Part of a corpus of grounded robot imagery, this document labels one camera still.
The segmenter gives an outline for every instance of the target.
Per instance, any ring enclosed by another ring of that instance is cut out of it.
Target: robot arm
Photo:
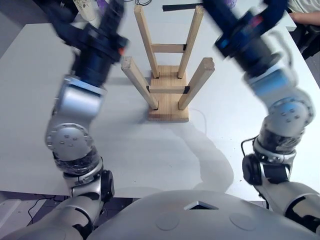
[[[222,0],[203,0],[203,6],[223,31],[215,43],[225,57],[234,57],[244,80],[265,104],[268,116],[253,141],[254,154],[242,161],[244,179],[270,203],[273,211],[320,234],[320,197],[310,187],[290,182],[295,147],[313,120],[310,98],[297,88],[292,70],[283,67],[261,39],[283,15],[286,0],[265,0],[257,16],[247,12],[236,19]]]
[[[117,34],[124,14],[124,0],[111,0],[99,28],[89,23],[82,30],[70,24],[67,9],[54,1],[36,3],[47,14],[58,36],[76,47],[70,75],[56,97],[44,141],[63,172],[71,198],[59,204],[41,221],[4,239],[86,239],[94,230],[105,202],[114,195],[113,175],[105,170],[89,127],[98,115],[111,65],[119,62],[127,39]]]

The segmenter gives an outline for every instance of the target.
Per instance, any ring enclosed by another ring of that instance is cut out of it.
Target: cable
[[[241,151],[242,151],[242,154],[243,154],[244,157],[246,156],[245,150],[244,150],[244,143],[249,142],[249,141],[252,141],[252,140],[256,139],[256,137],[258,137],[258,135],[255,136],[255,137],[252,137],[252,138],[243,140],[243,141],[241,142],[241,145],[240,145],[240,146],[241,146]]]
[[[55,197],[56,197],[56,195],[55,195],[55,196],[52,196],[52,197],[43,197],[43,198],[39,198],[37,201],[35,201],[35,203],[33,204],[33,206],[30,207],[29,210],[28,210],[28,214],[29,214],[29,216],[30,216],[30,218],[31,218],[31,224],[34,223],[34,217],[33,217],[33,216],[31,215],[31,213],[30,213],[31,209],[33,209],[40,200],[55,199]]]
[[[141,0],[134,0],[136,5],[147,6],[152,2],[152,0],[146,0],[145,2],[141,2]]]
[[[43,197],[43,198],[39,198],[37,201],[35,201],[35,203],[33,204],[33,206],[30,207],[29,210],[28,210],[28,214],[29,214],[29,216],[30,216],[30,218],[31,218],[31,224],[34,223],[34,218],[32,217],[30,211],[31,211],[31,209],[33,209],[33,208],[37,205],[37,203],[38,203],[40,200],[53,199],[53,201],[55,201],[55,202],[57,202],[57,203],[62,203],[62,202],[63,202],[63,200],[62,200],[62,201],[61,201],[61,200],[56,200],[57,195],[50,196],[50,197],[46,197],[46,196],[43,195],[43,194],[41,194],[41,195],[44,196],[44,197]],[[63,199],[64,199],[64,200],[67,200],[68,198],[69,198],[68,196],[64,196]]]

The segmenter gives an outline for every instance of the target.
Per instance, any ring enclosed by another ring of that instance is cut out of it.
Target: black chair
[[[306,47],[302,52],[302,56],[305,60],[320,51],[320,26],[307,25],[306,31],[307,33],[297,44],[299,50]]]

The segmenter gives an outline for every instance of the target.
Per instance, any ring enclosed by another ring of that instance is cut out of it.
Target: purple object
[[[109,3],[107,3],[106,0],[96,0],[96,3],[98,4],[101,15],[103,15]]]
[[[224,0],[224,3],[230,8],[234,8],[236,3],[237,3],[237,0]]]

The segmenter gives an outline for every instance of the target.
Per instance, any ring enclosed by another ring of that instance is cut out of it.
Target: wooden stool
[[[121,65],[122,71],[149,104],[148,119],[150,121],[189,121],[188,104],[215,70],[213,59],[203,58],[187,85],[186,67],[204,15],[203,7],[195,8],[186,44],[152,44],[141,5],[135,6],[134,14],[151,66],[150,85],[132,57],[124,57]],[[155,53],[183,54],[179,66],[162,66],[157,64]]]

